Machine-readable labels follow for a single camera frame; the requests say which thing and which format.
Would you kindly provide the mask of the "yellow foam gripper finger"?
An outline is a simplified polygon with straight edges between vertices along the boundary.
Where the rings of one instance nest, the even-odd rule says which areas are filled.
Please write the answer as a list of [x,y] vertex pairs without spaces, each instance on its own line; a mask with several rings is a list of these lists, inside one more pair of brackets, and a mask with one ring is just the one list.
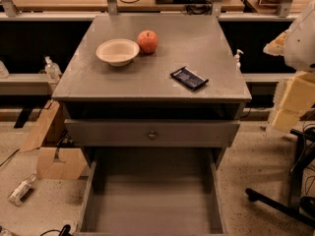
[[315,74],[296,72],[293,77],[277,85],[271,127],[289,132],[314,104]]
[[263,48],[263,52],[272,56],[283,56],[285,37],[286,31],[283,31]]

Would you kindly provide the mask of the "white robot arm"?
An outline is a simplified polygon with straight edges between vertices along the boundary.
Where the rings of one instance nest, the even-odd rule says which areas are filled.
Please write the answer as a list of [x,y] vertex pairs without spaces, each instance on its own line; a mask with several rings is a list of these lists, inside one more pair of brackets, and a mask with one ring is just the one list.
[[311,1],[289,28],[268,43],[263,52],[282,56],[295,70],[276,87],[269,125],[289,132],[315,104],[315,2]]

